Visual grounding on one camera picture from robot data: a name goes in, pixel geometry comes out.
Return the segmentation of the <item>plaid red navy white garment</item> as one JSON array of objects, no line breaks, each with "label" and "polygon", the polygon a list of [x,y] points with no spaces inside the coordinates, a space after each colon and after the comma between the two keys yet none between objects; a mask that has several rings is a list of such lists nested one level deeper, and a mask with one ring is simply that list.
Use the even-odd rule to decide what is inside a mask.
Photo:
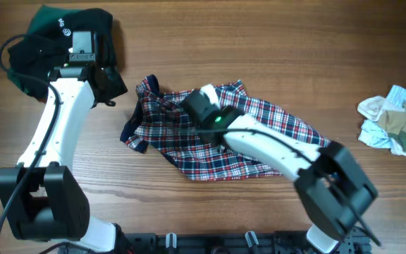
[{"label": "plaid red navy white garment", "polygon": [[[190,117],[181,106],[190,91],[161,92],[155,75],[147,76],[135,91],[135,111],[125,124],[121,142],[130,149],[144,153],[155,147],[188,179],[193,181],[224,181],[277,176],[270,166],[241,154],[223,151],[201,141],[193,133]],[[302,119],[263,99],[248,97],[242,81],[215,88],[221,106],[234,106],[253,116],[265,126],[296,140],[326,147],[329,139]]]}]

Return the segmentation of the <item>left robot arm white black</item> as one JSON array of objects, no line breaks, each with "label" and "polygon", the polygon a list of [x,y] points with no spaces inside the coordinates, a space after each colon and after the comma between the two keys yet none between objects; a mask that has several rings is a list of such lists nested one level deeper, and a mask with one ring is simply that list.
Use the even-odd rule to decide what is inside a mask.
[{"label": "left robot arm white black", "polygon": [[61,63],[40,84],[47,102],[35,134],[14,167],[0,169],[1,223],[24,241],[52,241],[54,248],[82,253],[131,253],[133,245],[119,225],[90,212],[73,175],[79,134],[90,109],[114,105],[126,92],[115,66],[107,64],[107,35],[75,31]]}]

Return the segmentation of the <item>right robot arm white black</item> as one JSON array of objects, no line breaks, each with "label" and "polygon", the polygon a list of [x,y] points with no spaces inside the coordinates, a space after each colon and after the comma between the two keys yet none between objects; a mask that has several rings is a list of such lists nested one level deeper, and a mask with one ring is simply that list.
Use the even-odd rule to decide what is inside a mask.
[{"label": "right robot arm white black", "polygon": [[306,240],[315,251],[332,253],[355,229],[382,245],[362,218],[378,191],[346,147],[305,143],[221,107],[213,85],[192,91],[182,106],[204,142],[256,159],[293,182],[312,221]]}]

